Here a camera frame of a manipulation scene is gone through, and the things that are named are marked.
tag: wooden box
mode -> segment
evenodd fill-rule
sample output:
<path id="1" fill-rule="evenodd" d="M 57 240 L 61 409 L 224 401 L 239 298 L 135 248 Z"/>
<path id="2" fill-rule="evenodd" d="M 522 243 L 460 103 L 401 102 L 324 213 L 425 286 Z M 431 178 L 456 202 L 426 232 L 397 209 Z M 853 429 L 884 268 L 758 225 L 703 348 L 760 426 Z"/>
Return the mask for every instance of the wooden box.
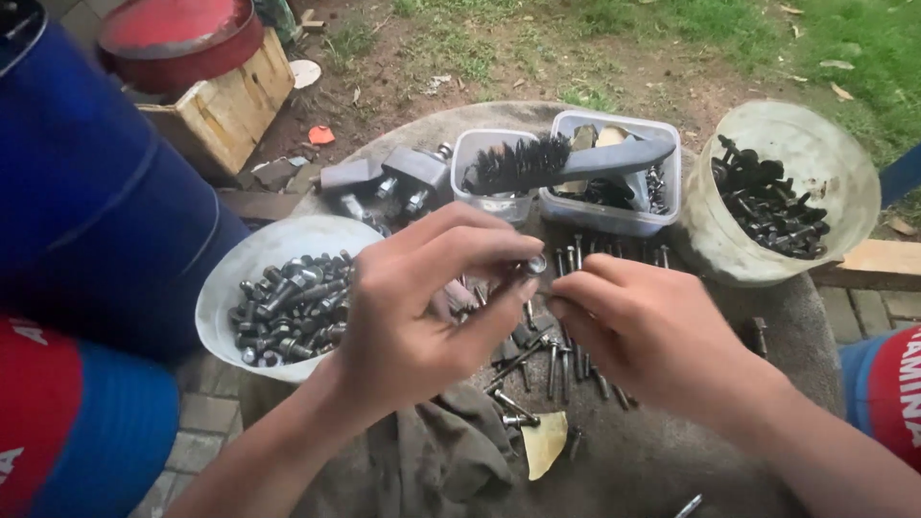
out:
<path id="1" fill-rule="evenodd" d="M 199 81 L 171 104 L 136 104 L 207 181 L 228 184 L 275 118 L 294 75 L 275 30 L 243 66 Z"/>

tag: brush bristles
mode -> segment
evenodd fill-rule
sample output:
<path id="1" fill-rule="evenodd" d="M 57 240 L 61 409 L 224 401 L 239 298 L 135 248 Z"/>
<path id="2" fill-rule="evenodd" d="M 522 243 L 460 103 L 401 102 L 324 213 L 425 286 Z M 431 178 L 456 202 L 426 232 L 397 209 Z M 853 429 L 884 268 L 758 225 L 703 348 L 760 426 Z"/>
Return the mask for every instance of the brush bristles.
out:
<path id="1" fill-rule="evenodd" d="M 570 151 L 569 139 L 562 135 L 543 135 L 537 140 L 521 139 L 514 148 L 504 144 L 481 150 L 476 155 L 478 183 L 556 174 L 565 166 Z"/>

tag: hand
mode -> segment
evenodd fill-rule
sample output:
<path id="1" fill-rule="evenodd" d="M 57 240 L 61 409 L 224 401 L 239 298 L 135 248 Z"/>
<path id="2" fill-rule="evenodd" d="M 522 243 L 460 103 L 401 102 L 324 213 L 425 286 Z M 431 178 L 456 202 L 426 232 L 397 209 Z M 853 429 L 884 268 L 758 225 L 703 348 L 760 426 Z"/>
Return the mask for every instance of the hand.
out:
<path id="1" fill-rule="evenodd" d="M 347 335 L 332 353 L 345 385 L 389 413 L 469 378 L 511 334 L 537 279 L 500 286 L 460 326 L 437 318 L 429 302 L 461 273 L 495 277 L 542 249 L 540 240 L 460 202 L 368 246 L 356 257 Z"/>
<path id="2" fill-rule="evenodd" d="M 553 293 L 550 311 L 612 383 L 717 432 L 735 433 L 763 394 L 791 386 L 745 348 L 697 277 L 596 253 Z"/>

